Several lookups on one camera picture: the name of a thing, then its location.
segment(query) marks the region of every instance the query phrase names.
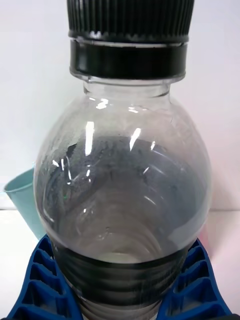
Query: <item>bottle cap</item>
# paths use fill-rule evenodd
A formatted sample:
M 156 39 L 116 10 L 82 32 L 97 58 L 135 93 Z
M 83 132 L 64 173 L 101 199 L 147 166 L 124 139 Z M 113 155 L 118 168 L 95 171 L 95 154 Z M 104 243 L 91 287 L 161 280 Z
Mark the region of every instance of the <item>bottle cap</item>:
M 67 0 L 71 74 L 183 77 L 193 7 L 194 0 Z

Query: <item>white wall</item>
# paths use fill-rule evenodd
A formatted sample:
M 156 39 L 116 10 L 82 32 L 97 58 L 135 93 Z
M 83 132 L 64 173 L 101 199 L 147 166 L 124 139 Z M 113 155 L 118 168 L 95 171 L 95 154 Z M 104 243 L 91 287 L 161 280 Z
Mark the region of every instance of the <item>white wall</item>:
M 240 209 L 240 1 L 196 0 L 187 76 L 172 86 L 207 145 L 212 207 Z M 66 0 L 0 0 L 0 190 L 35 161 L 82 84 L 69 74 Z M 11 203 L 0 194 L 0 208 Z

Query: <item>plastic bottle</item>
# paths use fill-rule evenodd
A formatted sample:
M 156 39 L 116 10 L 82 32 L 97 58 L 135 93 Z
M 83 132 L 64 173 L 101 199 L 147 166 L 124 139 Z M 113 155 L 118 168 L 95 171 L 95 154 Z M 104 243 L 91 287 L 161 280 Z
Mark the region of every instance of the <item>plastic bottle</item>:
M 206 221 L 208 153 L 170 97 L 185 76 L 193 5 L 67 1 L 70 72 L 85 96 L 45 140 L 34 192 L 89 320 L 154 316 Z

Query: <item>bottle neck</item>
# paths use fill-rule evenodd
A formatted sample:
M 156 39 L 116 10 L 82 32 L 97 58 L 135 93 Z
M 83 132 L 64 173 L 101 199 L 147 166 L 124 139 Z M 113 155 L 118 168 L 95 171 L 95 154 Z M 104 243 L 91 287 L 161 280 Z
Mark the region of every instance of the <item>bottle neck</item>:
M 116 80 L 116 79 L 83 79 L 85 94 L 105 99 L 144 100 L 166 96 L 170 85 L 179 79 L 165 80 Z

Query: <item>teal container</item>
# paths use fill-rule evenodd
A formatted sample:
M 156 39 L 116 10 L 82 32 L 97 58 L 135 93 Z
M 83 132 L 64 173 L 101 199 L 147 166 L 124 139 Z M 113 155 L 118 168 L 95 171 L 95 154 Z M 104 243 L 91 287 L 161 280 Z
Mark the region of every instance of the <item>teal container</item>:
M 37 239 L 45 235 L 45 230 L 40 222 L 34 199 L 34 169 L 28 170 L 11 180 L 4 191 L 12 200 L 29 228 Z

